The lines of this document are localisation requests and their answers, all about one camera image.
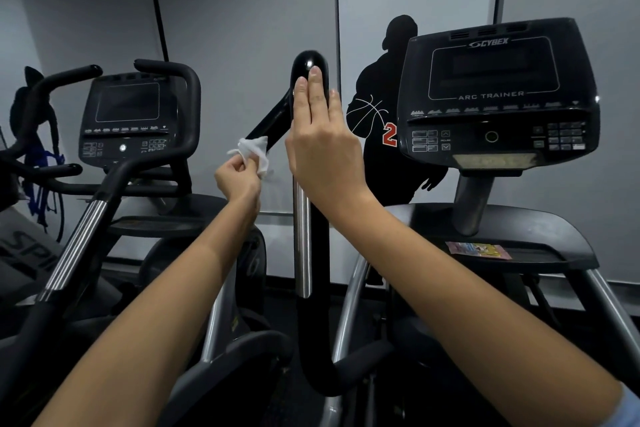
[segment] left hand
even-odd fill
[[[229,202],[248,201],[258,212],[262,186],[257,172],[257,158],[249,158],[245,167],[242,156],[235,155],[218,168],[216,183]]]

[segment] exercise machine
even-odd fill
[[[526,284],[542,317],[560,331],[532,278],[563,274],[608,353],[604,366],[637,391],[640,335],[600,274],[587,240],[552,213],[488,204],[496,178],[517,177],[527,169],[561,164],[596,150],[598,102],[588,55],[573,19],[505,23],[413,38],[398,99],[399,148],[419,162],[459,169],[461,176],[454,203],[407,204],[391,206],[389,211],[445,253],[450,253],[447,242],[502,246],[511,260],[454,256],[529,309]],[[426,418],[506,424],[392,287],[387,289],[380,340],[347,355],[367,267],[362,257],[349,282],[332,354],[326,327],[328,260],[313,253],[328,249],[326,222],[301,194],[298,186],[294,239],[296,251],[302,252],[295,256],[299,347],[308,381],[331,397],[322,425],[340,425],[340,396],[364,378],[376,400],[369,402],[369,425],[411,425]]]
[[[31,385],[48,378],[47,368],[67,358],[61,381],[83,354],[61,339],[74,324],[81,305],[91,302],[100,277],[100,264],[121,236],[158,237],[140,269],[141,285],[152,281],[176,258],[222,209],[226,201],[191,193],[187,159],[200,135],[200,81],[183,64],[137,60],[134,73],[102,76],[87,66],[44,78],[28,96],[24,126],[52,90],[93,79],[85,106],[79,157],[106,172],[99,185],[63,183],[58,177],[77,176],[78,164],[29,167],[17,159],[24,152],[27,131],[0,152],[0,169],[12,172],[53,192],[93,196],[69,238],[60,259],[30,306],[20,333],[3,341],[0,370],[0,414],[3,424],[27,425],[39,412],[56,383],[41,392],[36,408],[24,396]],[[256,131],[269,131],[269,119]],[[162,184],[158,181],[175,182]],[[125,216],[113,220],[123,196],[164,199],[160,216]],[[194,358],[177,381],[158,425],[198,424],[209,412],[235,410],[238,422],[256,423],[268,404],[270,391],[292,357],[291,340],[273,331],[262,317],[266,257],[264,240],[252,231],[230,271]],[[92,340],[122,309],[112,303],[106,320],[94,327]],[[252,399],[252,408],[246,407]]]

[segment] basketball player silhouette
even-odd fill
[[[364,164],[367,185],[383,206],[407,204],[415,191],[431,190],[447,174],[448,167],[421,164],[404,156],[397,148],[396,107],[404,56],[409,39],[418,35],[418,26],[409,16],[389,22],[382,41],[382,54],[362,70],[356,94],[347,108],[347,125],[365,138]]]

